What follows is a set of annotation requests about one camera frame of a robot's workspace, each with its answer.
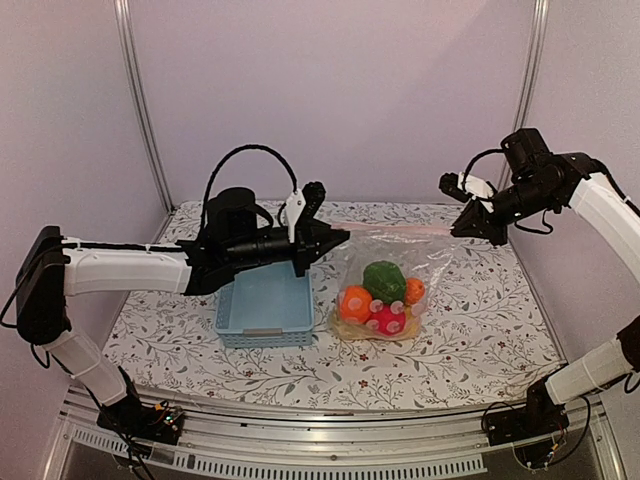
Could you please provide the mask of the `orange green toy mango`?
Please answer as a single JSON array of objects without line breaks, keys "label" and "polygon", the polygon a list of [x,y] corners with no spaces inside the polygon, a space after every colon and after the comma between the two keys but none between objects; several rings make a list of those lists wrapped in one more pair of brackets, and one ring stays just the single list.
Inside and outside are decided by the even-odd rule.
[{"label": "orange green toy mango", "polygon": [[338,296],[340,318],[350,324],[363,324],[371,316],[371,294],[360,285],[350,285]]}]

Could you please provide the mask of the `red toy apple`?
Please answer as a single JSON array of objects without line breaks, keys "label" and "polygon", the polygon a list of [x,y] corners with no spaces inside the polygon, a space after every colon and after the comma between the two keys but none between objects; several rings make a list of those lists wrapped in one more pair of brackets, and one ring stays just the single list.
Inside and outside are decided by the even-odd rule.
[{"label": "red toy apple", "polygon": [[375,301],[372,308],[372,313],[365,322],[369,330],[390,337],[405,329],[407,318],[402,302],[396,301],[387,305]]}]

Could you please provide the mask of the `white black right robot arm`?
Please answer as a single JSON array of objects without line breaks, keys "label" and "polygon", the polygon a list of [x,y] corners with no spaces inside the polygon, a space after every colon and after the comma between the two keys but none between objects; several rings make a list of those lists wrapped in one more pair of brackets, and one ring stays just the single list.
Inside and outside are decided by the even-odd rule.
[{"label": "white black right robot arm", "polygon": [[[600,238],[605,254],[570,248],[569,279],[586,274],[582,286],[598,299],[614,287],[613,273],[594,273],[607,260],[630,279],[639,277],[639,209],[617,185],[605,164],[586,153],[554,153],[535,128],[520,128],[499,147],[476,154],[459,173],[445,173],[440,190],[463,203],[450,233],[502,246],[509,227],[533,215],[569,210]],[[585,259],[585,266],[578,260]],[[517,443],[569,427],[567,405],[603,392],[639,371],[639,322],[632,320],[612,338],[528,387],[522,407],[486,412],[481,421],[490,445]]]}]

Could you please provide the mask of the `orange toy orange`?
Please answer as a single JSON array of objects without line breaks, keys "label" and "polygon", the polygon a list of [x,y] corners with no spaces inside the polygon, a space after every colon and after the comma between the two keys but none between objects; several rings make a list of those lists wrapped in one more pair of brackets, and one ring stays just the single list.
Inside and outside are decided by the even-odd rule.
[{"label": "orange toy orange", "polygon": [[426,287],[422,280],[410,277],[406,280],[405,304],[418,304],[426,293]]}]

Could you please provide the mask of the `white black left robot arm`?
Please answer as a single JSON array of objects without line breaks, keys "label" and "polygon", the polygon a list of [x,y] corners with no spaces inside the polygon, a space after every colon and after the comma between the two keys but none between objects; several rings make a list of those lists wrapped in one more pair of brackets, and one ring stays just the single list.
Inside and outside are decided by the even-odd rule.
[{"label": "white black left robot arm", "polygon": [[246,187],[223,190],[203,204],[201,226],[193,240],[169,244],[109,244],[64,237],[59,227],[44,227],[16,276],[8,302],[16,307],[14,329],[31,347],[47,354],[92,394],[100,427],[126,441],[144,439],[177,444],[182,411],[161,403],[144,405],[123,368],[72,326],[69,296],[103,291],[159,291],[184,296],[217,292],[245,271],[287,262],[296,277],[350,233],[316,219],[324,186],[311,182],[284,203],[286,222],[277,226]]}]

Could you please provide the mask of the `green toy bell pepper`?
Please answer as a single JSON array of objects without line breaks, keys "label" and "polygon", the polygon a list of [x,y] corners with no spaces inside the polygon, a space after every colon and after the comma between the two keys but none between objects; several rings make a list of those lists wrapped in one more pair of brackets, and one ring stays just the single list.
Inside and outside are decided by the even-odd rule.
[{"label": "green toy bell pepper", "polygon": [[406,278],[397,264],[380,260],[364,268],[362,286],[374,299],[391,304],[404,300]]}]

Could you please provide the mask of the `clear zip top bag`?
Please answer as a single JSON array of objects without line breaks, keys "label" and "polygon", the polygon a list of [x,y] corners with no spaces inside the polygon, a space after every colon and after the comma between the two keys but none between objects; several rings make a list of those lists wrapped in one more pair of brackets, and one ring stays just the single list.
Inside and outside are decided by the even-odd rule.
[{"label": "clear zip top bag", "polygon": [[420,333],[457,242],[444,227],[344,223],[330,326],[344,341],[405,341]]}]

